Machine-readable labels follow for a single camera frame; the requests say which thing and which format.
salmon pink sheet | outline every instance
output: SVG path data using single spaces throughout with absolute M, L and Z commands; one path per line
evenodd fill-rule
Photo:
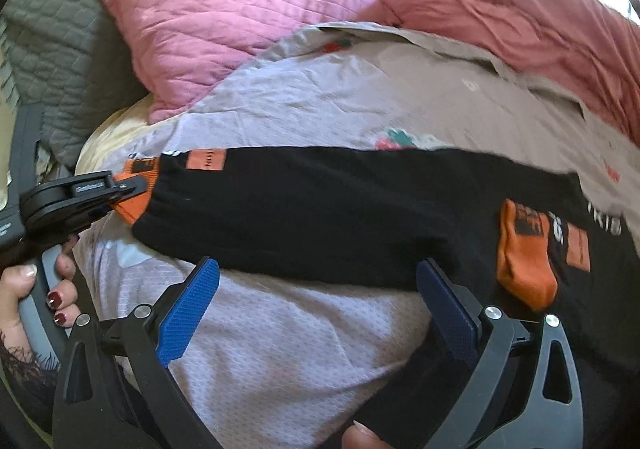
M 640 28 L 597 0 L 377 0 L 358 16 L 485 48 L 640 144 Z
M 374 0 L 103 0 L 155 95 L 151 124 L 185 111 L 257 53 L 306 25 L 353 20 Z

orange sock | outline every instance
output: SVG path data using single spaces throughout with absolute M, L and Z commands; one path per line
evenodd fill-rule
M 546 309 L 558 291 L 547 254 L 549 229 L 545 213 L 511 200 L 502 204 L 496 277 L 535 312 Z
M 144 158 L 127 160 L 124 172 L 113 175 L 113 179 L 116 181 L 136 175 L 143 175 L 146 178 L 145 192 L 111 206 L 129 225 L 136 223 L 136 220 L 145 212 L 149 201 L 151 201 L 151 193 L 154 190 L 156 181 L 158 181 L 158 174 L 159 158 Z

quilted pillowcase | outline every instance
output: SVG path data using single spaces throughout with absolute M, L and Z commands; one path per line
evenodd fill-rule
M 306 25 L 353 20 L 375 0 L 103 0 L 155 95 L 151 124 L 185 111 L 233 70 Z

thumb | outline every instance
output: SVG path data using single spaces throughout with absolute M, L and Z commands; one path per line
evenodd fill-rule
M 0 332 L 4 337 L 5 347 L 12 351 L 15 349 L 18 352 L 22 350 L 24 353 L 31 351 L 27 335 L 20 323 L 18 301 L 31 292 L 35 276 L 36 267 L 26 265 L 9 267 L 0 277 Z
M 342 435 L 342 449 L 393 449 L 391 445 L 383 442 L 368 427 L 360 422 L 353 425 Z

hand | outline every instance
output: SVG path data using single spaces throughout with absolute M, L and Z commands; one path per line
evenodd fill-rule
M 56 259 L 56 272 L 63 279 L 48 296 L 49 307 L 56 311 L 55 322 L 60 327 L 73 326 L 80 310 L 75 304 L 78 291 L 72 283 L 76 275 L 76 264 L 69 257 L 77 239 L 72 239 L 62 247 L 62 254 Z M 0 332 L 4 336 L 4 346 L 25 360 L 31 353 L 29 340 L 24 333 L 18 314 L 18 301 L 27 297 L 35 283 L 35 267 L 9 267 L 0 277 Z
M 359 422 L 353 425 L 342 435 L 342 449 L 393 449 L 391 445 L 384 443 L 368 427 Z

